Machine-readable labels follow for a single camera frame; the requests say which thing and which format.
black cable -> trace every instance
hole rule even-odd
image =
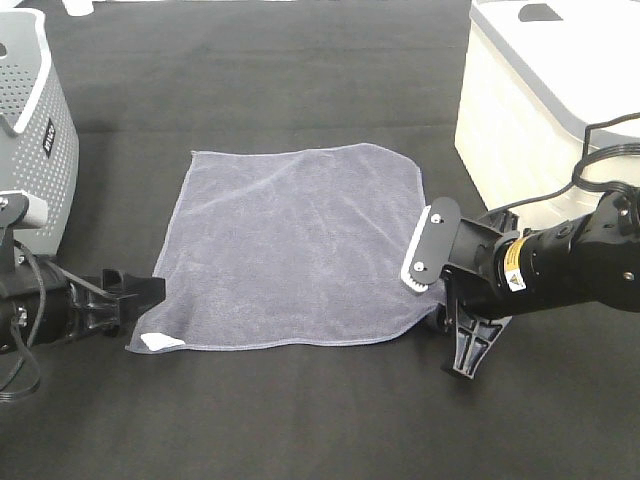
[[[626,143],[622,145],[613,145],[610,147],[600,148],[591,153],[587,153],[589,149],[589,142],[591,140],[591,131],[598,128],[610,127],[612,125],[616,125],[618,123],[626,122],[629,120],[636,120],[640,118],[640,112],[632,113],[629,115],[623,115],[618,118],[614,118],[613,120],[609,120],[607,122],[594,123],[591,125],[587,125],[585,128],[584,141],[583,141],[583,149],[582,149],[582,158],[576,163],[573,168],[573,173],[571,175],[571,181],[567,183],[560,190],[557,190],[553,193],[549,193],[547,195],[540,195],[538,197],[526,198],[524,200],[518,200],[517,202],[509,203],[507,205],[503,205],[502,207],[497,207],[489,210],[486,213],[480,215],[477,220],[482,220],[486,217],[490,217],[491,215],[495,215],[496,213],[501,213],[506,210],[510,210],[512,208],[521,207],[523,205],[528,205],[530,203],[543,202],[546,200],[551,200],[552,198],[558,197],[569,190],[572,187],[580,188],[581,190],[587,192],[620,192],[628,197],[634,196],[637,188],[629,185],[628,183],[613,180],[609,182],[591,182],[589,180],[585,180],[582,177],[582,173],[584,169],[589,165],[593,165],[596,162],[607,158],[620,157],[620,156],[633,156],[640,155],[640,143]]]
[[[31,332],[29,333],[29,337],[27,338],[27,343],[24,343],[22,339],[22,335],[20,333],[20,326],[18,322],[20,319],[16,316],[11,321],[10,333],[16,342],[16,347],[18,349],[18,353],[20,358],[14,365],[13,369],[7,375],[7,378],[0,384],[0,402],[11,402],[14,400],[18,400],[20,398],[25,397],[33,392],[35,392],[40,387],[40,367],[38,366],[38,362],[30,351],[31,346],[38,334],[38,329],[40,328],[40,323],[42,322],[42,317],[44,315],[44,309],[47,300],[47,290],[44,286],[44,279],[42,278],[42,271],[38,265],[38,261],[31,250],[29,250],[25,245],[21,242],[14,240],[16,247],[22,251],[25,256],[27,262],[29,262],[29,266],[33,270],[33,274],[38,281],[38,290],[40,293],[40,301],[38,303],[38,311],[36,313],[36,318],[33,321],[33,326],[31,327]],[[36,379],[32,382],[32,384],[22,390],[18,390],[15,392],[5,392],[4,390],[13,382],[16,378],[24,363],[28,363],[31,368],[34,370]]]

black fabric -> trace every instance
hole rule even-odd
[[[24,5],[48,15],[80,134],[73,272],[151,272],[192,149],[376,143],[482,212],[453,147],[468,1]],[[40,391],[0,405],[0,478],[637,478],[639,340],[598,305],[521,316],[473,382],[420,326],[348,348],[37,347]]]

microfiber towel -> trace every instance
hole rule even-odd
[[[166,300],[128,350],[358,345],[444,301],[400,268],[425,205],[420,170],[359,144],[273,155],[193,152],[154,275]]]

white plastic bin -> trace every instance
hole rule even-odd
[[[78,136],[51,61],[44,14],[0,12],[0,191],[25,190],[49,205],[47,224],[16,231],[34,253],[55,255],[78,171]]]
[[[639,2],[474,0],[470,17],[455,145],[487,208],[566,185],[586,125],[640,111]],[[635,120],[595,130],[591,149],[637,141]],[[584,177],[640,185],[640,159],[605,160]],[[574,188],[514,211],[521,227],[543,228],[599,197]]]

white tag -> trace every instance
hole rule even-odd
[[[164,333],[143,333],[140,335],[140,338],[152,352],[157,352],[158,350],[163,350],[169,347],[177,347],[178,345],[184,345],[184,340],[170,337]]]
[[[524,290],[527,288],[527,285],[524,283],[524,278],[522,278],[522,274],[520,273],[520,269],[509,270],[505,272],[505,276],[507,277],[507,285],[509,285],[509,289],[512,292],[517,292],[519,290]]]

